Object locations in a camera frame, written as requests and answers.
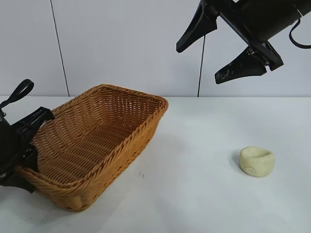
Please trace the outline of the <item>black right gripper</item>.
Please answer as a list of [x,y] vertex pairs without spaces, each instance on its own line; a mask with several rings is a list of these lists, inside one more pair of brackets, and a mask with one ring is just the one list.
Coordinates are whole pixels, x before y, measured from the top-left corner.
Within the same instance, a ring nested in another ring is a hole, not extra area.
[[215,73],[216,84],[234,79],[261,76],[283,65],[269,39],[303,16],[301,0],[201,0],[176,51],[183,52],[195,41],[217,29],[218,15],[248,47]]

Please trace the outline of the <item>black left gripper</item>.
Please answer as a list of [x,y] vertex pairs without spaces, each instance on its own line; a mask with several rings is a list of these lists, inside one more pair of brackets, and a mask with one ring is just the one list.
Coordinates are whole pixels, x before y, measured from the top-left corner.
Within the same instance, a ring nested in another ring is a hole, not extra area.
[[35,188],[26,181],[15,169],[23,165],[39,173],[38,151],[32,140],[40,127],[54,119],[50,109],[39,107],[37,110],[17,121],[9,124],[5,113],[0,112],[0,185],[16,187],[33,193]]

